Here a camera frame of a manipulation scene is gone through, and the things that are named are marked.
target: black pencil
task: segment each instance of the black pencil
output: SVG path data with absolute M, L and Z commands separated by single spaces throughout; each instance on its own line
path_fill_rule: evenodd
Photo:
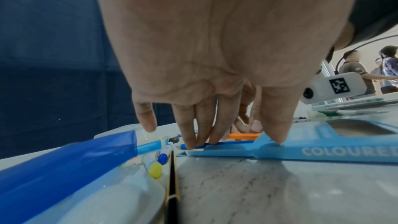
M 174 151 L 170 154 L 170 179 L 168 185 L 168 197 L 166 202 L 165 224 L 178 224 L 179 212 L 178 202 L 180 200 L 178 194 L 177 174 L 175 172 Z

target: black sleeve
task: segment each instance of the black sleeve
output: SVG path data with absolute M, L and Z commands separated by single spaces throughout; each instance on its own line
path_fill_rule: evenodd
M 356 0 L 349 21 L 355 27 L 350 44 L 371 39 L 398 24 L 398 0 Z

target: white device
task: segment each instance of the white device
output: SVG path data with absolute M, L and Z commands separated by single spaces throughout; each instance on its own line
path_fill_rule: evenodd
M 304 90 L 300 101 L 304 104 L 363 95 L 366 84 L 358 73 L 344 73 L 316 78 Z

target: blue curtain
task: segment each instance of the blue curtain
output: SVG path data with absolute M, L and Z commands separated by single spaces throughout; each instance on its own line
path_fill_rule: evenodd
M 0 0 L 0 158 L 137 122 L 97 0 Z

